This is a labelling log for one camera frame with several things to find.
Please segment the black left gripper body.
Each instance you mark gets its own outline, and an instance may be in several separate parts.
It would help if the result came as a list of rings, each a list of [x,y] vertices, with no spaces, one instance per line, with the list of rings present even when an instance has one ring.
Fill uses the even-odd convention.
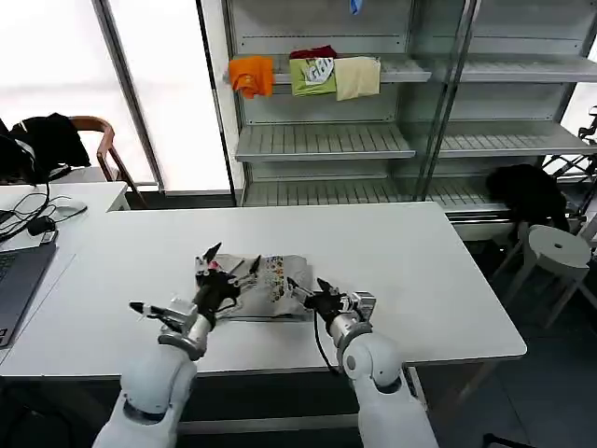
[[[234,275],[217,270],[200,271],[196,274],[197,293],[193,302],[200,315],[215,315],[222,310],[234,308],[241,294]]]

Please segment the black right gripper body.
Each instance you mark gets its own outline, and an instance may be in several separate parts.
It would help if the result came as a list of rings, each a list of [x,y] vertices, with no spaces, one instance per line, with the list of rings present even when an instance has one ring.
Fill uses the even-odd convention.
[[[305,299],[305,307],[314,310],[325,322],[332,322],[344,310],[347,298],[345,293],[318,291]]]

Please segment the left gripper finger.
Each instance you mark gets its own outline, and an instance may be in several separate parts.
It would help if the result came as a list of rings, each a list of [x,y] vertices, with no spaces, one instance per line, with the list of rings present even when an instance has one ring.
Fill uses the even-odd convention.
[[[259,268],[260,256],[257,256],[251,263],[248,272],[241,276],[236,276],[232,284],[238,288],[246,287],[257,280],[257,271]]]
[[[201,275],[204,272],[208,272],[211,269],[212,261],[214,260],[215,256],[217,255],[220,247],[221,247],[221,243],[217,243],[217,244],[209,247],[203,255],[195,258],[195,274],[196,275]]]

